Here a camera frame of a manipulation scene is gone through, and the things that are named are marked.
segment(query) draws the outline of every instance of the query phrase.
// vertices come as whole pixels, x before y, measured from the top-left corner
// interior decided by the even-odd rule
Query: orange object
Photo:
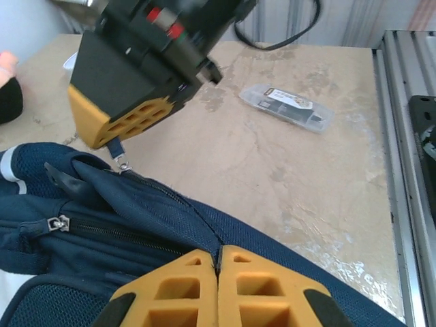
[[[132,281],[93,327],[353,326],[317,281],[236,246],[220,258],[195,250]]]

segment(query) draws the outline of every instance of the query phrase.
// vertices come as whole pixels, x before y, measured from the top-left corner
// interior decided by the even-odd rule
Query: backpack zipper
[[[168,196],[169,198],[173,199],[177,203],[182,204],[183,206],[187,206],[188,208],[192,209],[194,211],[194,213],[199,218],[201,218],[201,220],[203,220],[203,222],[213,232],[213,234],[218,239],[218,241],[222,245],[224,245],[224,242],[221,239],[221,237],[216,233],[215,229],[210,225],[210,223],[201,215],[201,213],[197,210],[197,208],[194,207],[193,205],[191,205],[188,201],[186,201],[180,195],[178,195],[177,193],[173,192],[171,189],[168,189],[167,187],[163,187],[161,185],[156,185],[157,184],[156,182],[153,182],[153,181],[148,180],[147,178],[144,178],[143,176],[137,174],[133,170],[128,170],[128,171],[123,172],[123,176],[126,176],[128,179],[130,179],[132,181],[135,181],[137,183],[140,183],[140,184],[149,186],[149,187],[151,187],[153,189],[156,189],[156,190],[162,192],[163,194],[165,194],[166,196]]]
[[[71,234],[87,233],[105,236],[115,240],[142,245],[144,247],[150,247],[151,249],[166,251],[177,255],[184,255],[189,251],[181,251],[179,249],[175,249],[174,247],[167,247],[161,244],[159,241],[153,240],[151,237],[126,230],[122,226],[118,225],[103,226],[101,223],[82,219],[71,219],[65,215],[49,218],[47,219],[47,224],[49,232],[60,231],[69,232]]]

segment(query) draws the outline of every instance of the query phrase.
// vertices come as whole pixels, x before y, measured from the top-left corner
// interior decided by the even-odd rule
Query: zipper pull
[[[61,232],[69,232],[69,218],[65,215],[47,219],[48,232],[59,230]]]
[[[59,217],[21,223],[18,226],[19,234],[28,239],[41,237],[55,230],[69,232],[69,218],[61,215]]]
[[[106,146],[108,147],[110,156],[115,161],[115,164],[119,169],[119,174],[132,169],[129,165],[129,160],[127,160],[127,156],[125,155],[123,145],[118,137],[106,143]]]

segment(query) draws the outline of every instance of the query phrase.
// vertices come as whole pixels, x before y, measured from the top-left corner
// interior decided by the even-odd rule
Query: metal frame
[[[408,326],[436,326],[436,227],[409,117],[412,95],[436,95],[428,32],[387,31],[375,67],[392,168],[392,214]]]

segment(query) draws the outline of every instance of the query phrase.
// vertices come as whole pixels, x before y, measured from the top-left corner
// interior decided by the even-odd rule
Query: metal zipper slider
[[[47,219],[48,231],[54,232],[60,230],[61,232],[69,232],[69,218],[65,215]]]
[[[127,156],[125,154],[119,155],[114,160],[116,166],[120,170],[120,174],[132,169],[129,165],[129,160],[127,160]]]

